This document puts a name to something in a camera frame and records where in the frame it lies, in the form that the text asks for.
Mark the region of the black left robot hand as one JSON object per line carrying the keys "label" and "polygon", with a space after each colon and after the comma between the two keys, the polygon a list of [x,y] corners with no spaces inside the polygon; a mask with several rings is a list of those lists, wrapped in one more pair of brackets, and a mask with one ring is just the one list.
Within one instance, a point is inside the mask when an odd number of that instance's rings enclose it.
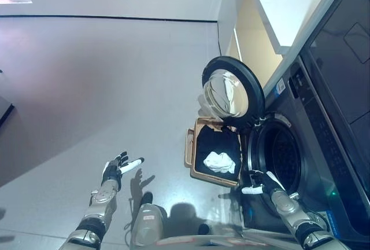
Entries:
{"label": "black left robot hand", "polygon": [[101,185],[103,185],[106,181],[115,181],[117,184],[117,191],[120,191],[123,174],[133,170],[145,161],[145,159],[142,157],[133,161],[129,161],[128,159],[128,153],[124,151],[117,155],[110,162],[107,162],[103,169]]}

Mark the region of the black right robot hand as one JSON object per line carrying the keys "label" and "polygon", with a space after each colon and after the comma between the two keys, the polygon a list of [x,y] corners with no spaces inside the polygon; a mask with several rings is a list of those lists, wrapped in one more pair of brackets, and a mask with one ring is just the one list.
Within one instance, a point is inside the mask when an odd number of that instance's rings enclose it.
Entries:
{"label": "black right robot hand", "polygon": [[284,186],[280,183],[277,177],[271,172],[262,172],[260,170],[250,170],[249,175],[257,183],[250,187],[243,187],[242,194],[269,194],[277,190],[285,191]]}

